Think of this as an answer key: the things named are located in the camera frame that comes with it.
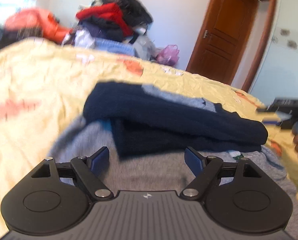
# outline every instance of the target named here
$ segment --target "decorative tile border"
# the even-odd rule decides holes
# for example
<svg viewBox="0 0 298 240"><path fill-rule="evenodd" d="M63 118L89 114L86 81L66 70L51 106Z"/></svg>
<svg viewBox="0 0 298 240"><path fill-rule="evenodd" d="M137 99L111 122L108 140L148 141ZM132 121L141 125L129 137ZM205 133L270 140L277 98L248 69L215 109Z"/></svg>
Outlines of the decorative tile border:
<svg viewBox="0 0 298 240"><path fill-rule="evenodd" d="M272 42L278 46L298 52L298 31L276 27Z"/></svg>

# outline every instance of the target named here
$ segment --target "pink plastic bag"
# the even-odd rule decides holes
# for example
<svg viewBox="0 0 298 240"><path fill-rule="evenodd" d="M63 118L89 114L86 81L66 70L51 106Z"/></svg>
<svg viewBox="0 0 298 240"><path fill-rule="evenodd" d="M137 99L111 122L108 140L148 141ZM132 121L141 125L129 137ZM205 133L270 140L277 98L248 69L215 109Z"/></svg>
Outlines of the pink plastic bag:
<svg viewBox="0 0 298 240"><path fill-rule="evenodd" d="M157 56L159 64L173 67L179 60L179 50L177 45L168 45Z"/></svg>

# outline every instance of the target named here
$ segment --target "door handle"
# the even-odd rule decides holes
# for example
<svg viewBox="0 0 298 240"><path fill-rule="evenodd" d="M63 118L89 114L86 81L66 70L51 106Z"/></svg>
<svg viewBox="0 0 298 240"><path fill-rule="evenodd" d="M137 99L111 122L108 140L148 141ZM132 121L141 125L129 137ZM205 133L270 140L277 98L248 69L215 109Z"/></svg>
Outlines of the door handle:
<svg viewBox="0 0 298 240"><path fill-rule="evenodd" d="M209 35L209 31L208 30L205 30L204 31L204 35L203 35L203 38L206 39Z"/></svg>

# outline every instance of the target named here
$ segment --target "red clothing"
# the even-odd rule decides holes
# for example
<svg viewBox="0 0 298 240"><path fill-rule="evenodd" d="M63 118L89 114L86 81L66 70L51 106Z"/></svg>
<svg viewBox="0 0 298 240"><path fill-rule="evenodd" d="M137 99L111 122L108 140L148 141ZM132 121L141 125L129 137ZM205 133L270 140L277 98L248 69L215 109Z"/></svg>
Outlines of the red clothing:
<svg viewBox="0 0 298 240"><path fill-rule="evenodd" d="M91 16L115 22L120 26L125 37L133 34L133 30L122 19L122 11L115 3L108 3L102 6L92 6L90 8L83 9L76 14L76 17L79 20L83 20Z"/></svg>
<svg viewBox="0 0 298 240"><path fill-rule="evenodd" d="M36 26L42 28L44 38L57 43L61 43L65 35L71 31L58 24L50 11L41 8L23 9L5 22L5 28L10 31Z"/></svg>

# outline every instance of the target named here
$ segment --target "wooden door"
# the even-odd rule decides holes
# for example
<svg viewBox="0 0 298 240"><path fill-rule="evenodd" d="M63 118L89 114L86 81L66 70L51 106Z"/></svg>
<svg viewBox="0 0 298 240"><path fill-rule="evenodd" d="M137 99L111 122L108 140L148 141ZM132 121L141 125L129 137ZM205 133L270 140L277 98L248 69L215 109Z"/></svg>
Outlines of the wooden door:
<svg viewBox="0 0 298 240"><path fill-rule="evenodd" d="M187 71L231 84L258 3L258 0L211 0Z"/></svg>

